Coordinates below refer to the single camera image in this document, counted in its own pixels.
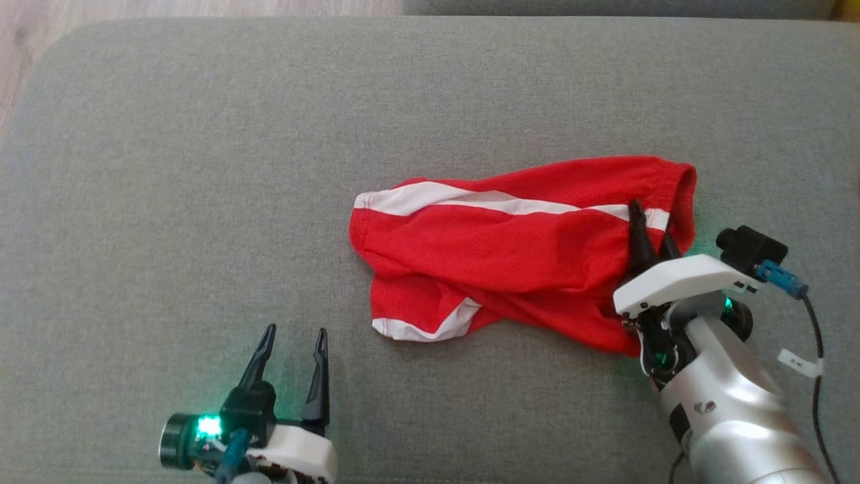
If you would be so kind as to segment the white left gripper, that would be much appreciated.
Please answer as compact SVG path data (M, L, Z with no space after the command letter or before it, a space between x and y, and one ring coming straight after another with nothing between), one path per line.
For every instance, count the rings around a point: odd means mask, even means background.
M276 324L266 327L239 388L251 389L262 382L276 331ZM267 441L261 443L246 429L225 436L218 415L175 413L161 432L162 467L201 472L211 484L335 484L338 462L334 444L314 433L325 432L331 422L329 338L324 327L319 329L313 358L314 373L301 427L277 423Z

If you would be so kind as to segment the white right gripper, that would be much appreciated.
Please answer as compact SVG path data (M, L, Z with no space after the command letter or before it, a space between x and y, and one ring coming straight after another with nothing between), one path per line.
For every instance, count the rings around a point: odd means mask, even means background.
M685 331L697 317L716 319L746 342L753 330L752 313L727 292L753 293L759 282L712 256L680 258L670 229L664 231L657 263L638 200L629 202L628 217L628 276L634 277L615 289L612 303L623 324L639 337L645 376L654 384L667 384L694 361L700 350Z

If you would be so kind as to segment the red shorts with white stripe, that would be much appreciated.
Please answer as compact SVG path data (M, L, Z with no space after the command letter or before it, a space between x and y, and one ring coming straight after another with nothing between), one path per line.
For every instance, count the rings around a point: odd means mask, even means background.
M612 303L628 266L628 205L641 203L654 246L670 233L687 251L696 184L693 165L627 156L362 193L348 237L374 272L372 327L435 343L510 319L636 356Z

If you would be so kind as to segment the large grey sofa seat cushion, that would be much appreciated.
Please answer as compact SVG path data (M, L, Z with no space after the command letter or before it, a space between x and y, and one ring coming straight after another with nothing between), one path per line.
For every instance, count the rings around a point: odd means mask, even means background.
M820 320L820 425L860 484L860 25L645 17L139 19L47 52L0 151L0 484L211 484L164 469L262 331L277 414L331 343L337 484L667 484L631 358L500 322L372 330L357 194L562 160L697 169L698 251L789 246Z

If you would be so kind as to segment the small grey sofa cushion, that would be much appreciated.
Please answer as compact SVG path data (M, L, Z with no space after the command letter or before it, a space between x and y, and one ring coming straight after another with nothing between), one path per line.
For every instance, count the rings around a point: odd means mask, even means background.
M402 0L405 15L827 19L836 0Z

